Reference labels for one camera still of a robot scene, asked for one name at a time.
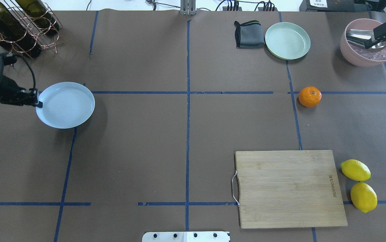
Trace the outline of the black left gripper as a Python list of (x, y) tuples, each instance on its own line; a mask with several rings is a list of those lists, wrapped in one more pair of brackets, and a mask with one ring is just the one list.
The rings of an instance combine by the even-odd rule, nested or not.
[[(30, 89), (19, 87), (14, 80), (3, 74), (4, 67), (16, 63), (18, 57), (25, 62), (31, 72), (33, 87)], [(38, 100), (38, 90), (36, 89), (36, 77), (34, 72), (27, 60), (19, 54), (0, 53), (0, 103), (14, 106), (27, 105), (43, 108), (43, 102)]]

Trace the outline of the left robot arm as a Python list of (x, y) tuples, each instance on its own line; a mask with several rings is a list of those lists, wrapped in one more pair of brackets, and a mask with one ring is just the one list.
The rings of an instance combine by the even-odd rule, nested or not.
[[(3, 74), (4, 67), (17, 62), (21, 58), (29, 68), (33, 79), (33, 87), (25, 89), (18, 86), (16, 81)], [(19, 54), (0, 53), (0, 103), (14, 106), (33, 106), (42, 108), (43, 103), (38, 100), (39, 94), (36, 88), (36, 77), (28, 61)]]

